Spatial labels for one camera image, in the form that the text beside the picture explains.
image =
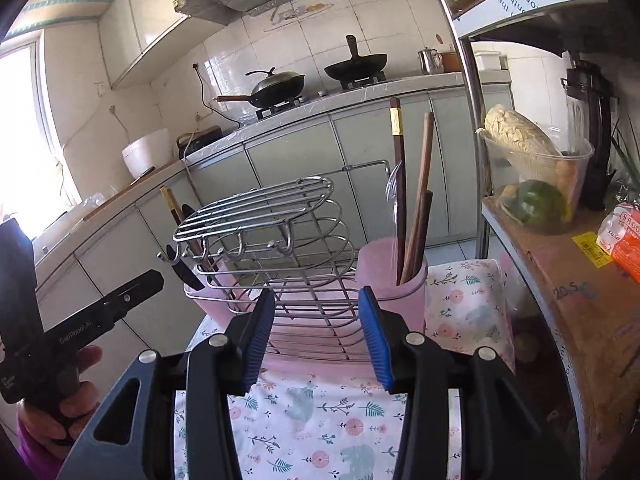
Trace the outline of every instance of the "patterned fabric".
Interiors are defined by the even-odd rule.
[[[447,349],[471,353],[486,345],[506,358],[513,355],[497,262],[433,267],[427,283],[430,337]],[[188,349],[222,331],[205,317]],[[228,398],[244,480],[392,478],[406,396],[389,395],[373,378],[336,376],[336,368],[304,376],[264,370],[249,394]],[[184,409],[185,393],[179,392],[174,443],[178,480],[188,478]],[[460,480],[461,448],[458,391],[450,390],[448,480]]]

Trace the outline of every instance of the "metal dish rack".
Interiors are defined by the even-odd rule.
[[[331,199],[329,176],[376,165],[389,176],[386,160],[345,166],[237,194],[189,216],[174,233],[176,253],[200,261],[197,270],[207,287],[185,288],[187,296],[240,314],[251,309],[262,289],[271,288],[276,314],[267,354],[368,362],[354,280],[357,251],[342,207]],[[200,255],[193,254],[194,240]]]

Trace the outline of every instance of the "metal shelf pole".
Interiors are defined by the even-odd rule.
[[[440,7],[449,24],[451,37],[453,38],[456,52],[460,56],[462,65],[462,79],[465,83],[466,100],[471,111],[471,124],[474,132],[474,151],[476,153],[476,181],[478,192],[478,228],[476,233],[476,258],[485,259],[489,253],[489,224],[482,216],[482,200],[493,193],[491,170],[489,167],[488,154],[486,146],[481,139],[478,138],[475,131],[484,126],[484,98],[482,97],[482,87],[480,85],[480,75],[476,58],[471,47],[469,38],[459,38],[456,33],[456,27],[453,23],[453,15],[451,8],[454,0],[439,0]]]

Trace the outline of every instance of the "black power cable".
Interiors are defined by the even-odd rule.
[[[200,74],[200,70],[198,69],[198,64],[197,63],[193,64],[193,69],[196,71],[196,74],[198,74],[198,79],[200,80],[200,89],[202,91],[202,104],[205,105],[205,107],[207,107],[212,112],[215,112],[219,116],[221,116],[222,118],[225,118],[227,121],[231,121],[232,123],[236,123],[238,125],[238,128],[241,128],[242,124],[240,124],[238,121],[236,121],[235,119],[232,119],[231,117],[227,117],[222,112],[220,112],[220,111],[216,110],[215,108],[212,108],[211,106],[207,105],[207,103],[204,101],[204,80],[202,79],[202,75]]]

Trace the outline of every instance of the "frying pan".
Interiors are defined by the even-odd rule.
[[[371,56],[358,54],[355,36],[348,35],[347,44],[351,51],[351,59],[329,65],[324,69],[331,79],[348,82],[358,81],[377,74],[386,66],[386,54],[372,54]]]
[[[219,95],[216,101],[220,103],[232,101],[249,101],[256,108],[270,108],[284,101],[295,99],[305,87],[304,75],[296,75],[289,79],[271,84],[251,95]]]

